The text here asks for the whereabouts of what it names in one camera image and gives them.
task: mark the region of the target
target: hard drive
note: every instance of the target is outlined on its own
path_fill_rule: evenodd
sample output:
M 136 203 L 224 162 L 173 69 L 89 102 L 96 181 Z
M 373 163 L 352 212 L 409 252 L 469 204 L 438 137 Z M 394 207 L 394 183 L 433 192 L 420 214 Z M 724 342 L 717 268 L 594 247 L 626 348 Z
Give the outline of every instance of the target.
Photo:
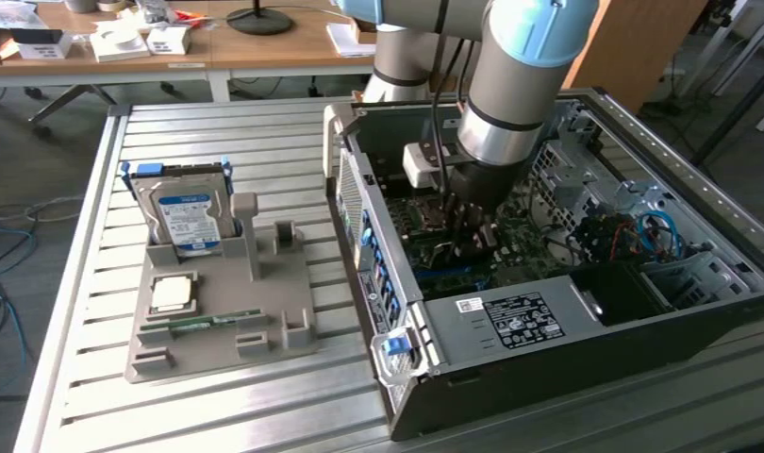
M 141 163 L 132 174 L 129 166 L 122 164 L 124 183 L 141 206 L 152 243 L 173 243 L 178 257 L 218 252 L 221 239 L 237 234 L 226 159 L 202 165 Z

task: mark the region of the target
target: white box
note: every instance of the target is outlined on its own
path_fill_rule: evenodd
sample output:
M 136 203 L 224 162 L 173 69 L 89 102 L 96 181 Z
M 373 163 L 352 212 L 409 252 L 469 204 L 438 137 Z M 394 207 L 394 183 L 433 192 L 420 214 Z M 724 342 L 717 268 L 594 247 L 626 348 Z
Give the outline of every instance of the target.
M 190 29 L 186 26 L 154 28 L 146 38 L 149 52 L 154 55 L 185 55 L 189 43 Z
M 120 59 L 138 59 L 152 55 L 141 34 L 134 30 L 132 32 L 97 31 L 90 35 L 90 45 L 98 63 Z
M 17 51 L 22 59 L 66 59 L 70 51 L 72 37 L 62 33 L 57 43 L 21 43 L 17 42 Z

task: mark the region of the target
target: aluminum table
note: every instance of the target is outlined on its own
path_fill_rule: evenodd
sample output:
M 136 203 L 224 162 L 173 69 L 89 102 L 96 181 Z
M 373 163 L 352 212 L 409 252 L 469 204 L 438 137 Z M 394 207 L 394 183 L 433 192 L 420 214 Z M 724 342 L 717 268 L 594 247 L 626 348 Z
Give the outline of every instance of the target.
M 686 363 L 389 441 L 325 204 L 322 110 L 345 101 L 113 108 L 14 451 L 689 452 L 764 438 L 762 319 Z M 122 371 L 146 226 L 117 178 L 120 161 L 202 163 L 221 155 L 236 190 L 258 193 L 257 227 L 292 219 L 304 230 L 322 348 L 133 385 Z

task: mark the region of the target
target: floor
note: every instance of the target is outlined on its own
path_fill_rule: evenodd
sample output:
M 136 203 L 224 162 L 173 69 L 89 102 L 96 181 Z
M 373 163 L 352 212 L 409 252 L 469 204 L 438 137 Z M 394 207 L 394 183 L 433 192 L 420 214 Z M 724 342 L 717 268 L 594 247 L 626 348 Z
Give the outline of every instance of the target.
M 690 37 L 676 58 L 680 67 L 690 65 L 702 49 L 706 37 Z M 713 71 L 716 64 L 705 72 Z M 712 99 L 709 110 L 686 109 L 678 117 L 646 119 L 646 123 L 684 153 L 684 141 L 676 141 L 676 128 L 680 130 L 694 122 L 685 132 L 686 140 L 697 147 L 741 98 L 745 90 L 764 73 L 764 57 L 756 57 L 728 93 Z M 254 93 L 269 93 L 277 80 L 261 79 L 241 85 Z M 278 85 L 273 98 L 306 97 L 308 77 L 288 77 Z M 357 76 L 320 77 L 318 86 L 325 95 L 345 95 L 361 89 Z M 161 104 L 168 102 L 209 102 L 210 93 L 205 82 L 177 82 L 176 96 L 157 89 L 157 84 L 117 86 L 108 89 L 122 103 Z M 60 88 L 42 90 L 49 97 L 61 92 Z M 68 109 L 61 110 L 44 123 L 54 131 L 54 137 L 42 141 L 33 137 L 25 118 L 45 104 L 25 96 L 21 89 L 9 89 L 0 101 L 0 205 L 8 203 L 32 204 L 57 196 L 84 192 L 93 158 L 96 155 L 106 106 L 92 95 L 85 94 Z M 690 104 L 685 99 L 680 105 Z M 652 118 L 657 113 L 648 111 Z M 764 97 L 748 113 L 744 121 L 729 134 L 708 163 L 716 181 L 740 203 L 764 222 L 764 133 L 753 130 L 753 125 L 764 115 Z M 77 208 L 78 204 L 56 207 L 48 215 L 60 215 Z M 5 223 L 9 227 L 28 228 L 25 222 Z M 61 270 L 73 238 L 74 221 L 41 224 L 37 228 L 37 249 L 33 256 L 9 273 L 1 276 L 10 299 L 18 309 L 28 340 L 37 354 L 49 322 Z M 0 234 L 0 253 L 18 240 L 18 237 Z M 0 385 L 20 373 L 20 347 L 10 325 L 0 336 Z M 33 366 L 1 394 L 12 395 L 12 401 L 0 402 L 0 452 L 10 451 L 25 405 L 25 394 L 32 382 Z

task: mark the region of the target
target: desk lamp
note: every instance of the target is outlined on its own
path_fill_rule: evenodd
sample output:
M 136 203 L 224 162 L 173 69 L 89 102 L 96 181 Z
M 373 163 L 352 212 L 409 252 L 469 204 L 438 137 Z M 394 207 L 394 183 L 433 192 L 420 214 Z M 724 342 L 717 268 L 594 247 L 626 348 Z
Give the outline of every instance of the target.
M 228 25 L 248 35 L 277 35 L 294 21 L 280 11 L 260 7 L 260 0 L 253 0 L 252 9 L 237 9 L 228 14 Z

